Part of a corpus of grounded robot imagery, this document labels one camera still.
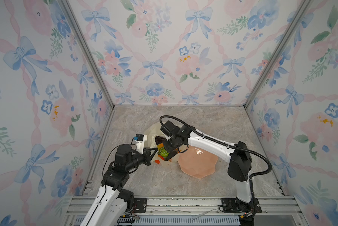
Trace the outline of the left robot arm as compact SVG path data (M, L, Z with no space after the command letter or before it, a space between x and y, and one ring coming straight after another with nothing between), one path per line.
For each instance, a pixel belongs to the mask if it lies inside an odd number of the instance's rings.
M124 189L130 174L142 164L149 166L156 155L157 148L144 148L140 153L136 145L116 146L115 153L107 171L102 171L102 181L98 194L81 222L82 226L116 226L124 214L131 214L134 209L133 192Z

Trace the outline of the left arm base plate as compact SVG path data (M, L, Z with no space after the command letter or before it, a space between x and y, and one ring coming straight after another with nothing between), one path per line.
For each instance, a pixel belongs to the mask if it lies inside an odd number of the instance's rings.
M147 198L133 198L130 202L131 213L146 213L147 210Z

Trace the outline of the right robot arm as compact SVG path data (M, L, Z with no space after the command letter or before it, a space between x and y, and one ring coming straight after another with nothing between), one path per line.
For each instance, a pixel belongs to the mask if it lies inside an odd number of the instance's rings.
M185 145L210 152L229 164L228 175L235 180L236 205L241 212L253 209L253 195L249 175L252 159L250 154L242 151L247 148L243 142L228 143L208 136L190 125L176 126L171 121L161 123L160 130L165 134L164 148L173 151Z

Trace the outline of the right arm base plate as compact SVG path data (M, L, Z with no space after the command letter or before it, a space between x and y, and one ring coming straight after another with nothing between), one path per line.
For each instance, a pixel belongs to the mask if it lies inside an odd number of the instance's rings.
M261 206L257 198L250 203L245 203L237 198L222 198L220 210L224 213L250 213L253 209L256 213L262 213Z

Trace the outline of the green custard apple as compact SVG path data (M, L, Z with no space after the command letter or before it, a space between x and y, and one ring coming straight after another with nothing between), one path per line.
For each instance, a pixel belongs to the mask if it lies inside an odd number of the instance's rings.
M158 149L158 154L163 158L167 158L169 156L169 152L164 147Z

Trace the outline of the purple grape bunch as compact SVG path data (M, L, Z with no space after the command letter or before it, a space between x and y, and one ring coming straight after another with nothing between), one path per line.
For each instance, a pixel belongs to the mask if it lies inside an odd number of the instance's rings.
M163 142L164 142L165 140L166 140L165 137L161 137L161 136L156 136L156 137L155 137L155 143L156 143L157 146L160 145L160 144L163 144Z

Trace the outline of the yellow plastic bag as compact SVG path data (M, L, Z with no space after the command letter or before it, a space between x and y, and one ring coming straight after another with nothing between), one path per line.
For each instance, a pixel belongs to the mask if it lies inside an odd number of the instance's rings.
M157 123L153 124L152 126L150 126L144 132L144 135L147 135L147 141L144 144L145 147L150 147L150 148L157 147L157 145L155 143L155 137L156 136L164 137L164 133L160 130L160 128L161 128L161 124L159 122L157 122ZM154 162L155 160L160 160L160 165L165 166L165 167L170 166L174 163L172 160L169 160L169 161L163 160L158 154L156 154L153 157L153 159L151 160L151 163L155 163Z

